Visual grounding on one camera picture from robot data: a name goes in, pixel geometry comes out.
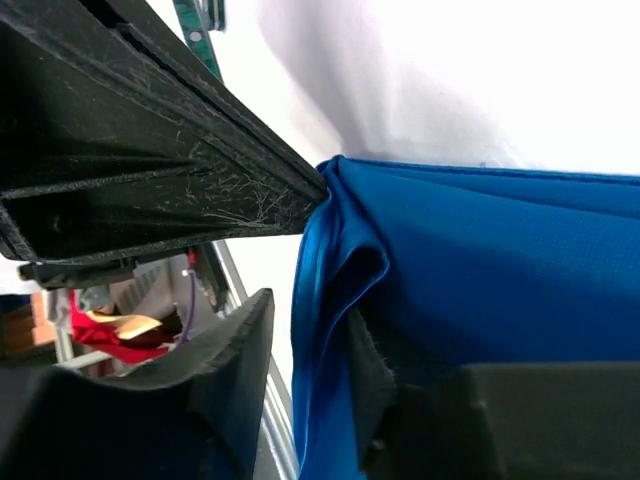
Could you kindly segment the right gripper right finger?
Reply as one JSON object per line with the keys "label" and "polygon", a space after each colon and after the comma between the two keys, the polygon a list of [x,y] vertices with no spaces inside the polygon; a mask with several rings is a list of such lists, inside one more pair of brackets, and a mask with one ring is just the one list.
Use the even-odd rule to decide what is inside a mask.
{"label": "right gripper right finger", "polygon": [[635,479],[637,363],[455,368],[352,310],[359,469],[370,479]]}

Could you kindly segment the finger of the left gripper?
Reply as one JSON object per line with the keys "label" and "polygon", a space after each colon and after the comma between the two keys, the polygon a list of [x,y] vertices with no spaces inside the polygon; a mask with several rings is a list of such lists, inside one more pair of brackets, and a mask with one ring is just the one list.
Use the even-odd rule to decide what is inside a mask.
{"label": "finger of the left gripper", "polygon": [[298,234],[327,196],[220,153],[176,81],[87,9],[1,13],[1,251],[99,263]]}
{"label": "finger of the left gripper", "polygon": [[302,195],[326,193],[321,175],[216,79],[147,2],[84,1],[82,5],[177,82],[179,91],[169,95],[173,106],[181,96],[193,99],[195,105],[186,117],[210,136],[209,142],[220,153]]}

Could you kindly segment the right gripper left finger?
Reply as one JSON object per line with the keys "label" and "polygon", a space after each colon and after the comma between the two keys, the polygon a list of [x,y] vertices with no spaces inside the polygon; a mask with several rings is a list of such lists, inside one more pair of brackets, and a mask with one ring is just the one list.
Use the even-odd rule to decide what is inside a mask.
{"label": "right gripper left finger", "polygon": [[212,419],[222,322],[122,377],[3,369],[2,477],[239,479]]}

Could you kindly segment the blue cloth napkin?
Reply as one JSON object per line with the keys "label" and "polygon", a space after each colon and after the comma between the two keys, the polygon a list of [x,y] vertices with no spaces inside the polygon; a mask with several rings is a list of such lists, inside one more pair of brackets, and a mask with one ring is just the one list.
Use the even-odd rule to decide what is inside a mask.
{"label": "blue cloth napkin", "polygon": [[357,479],[348,311],[369,300],[453,365],[635,361],[635,177],[378,162],[319,166],[291,307],[303,479]]}

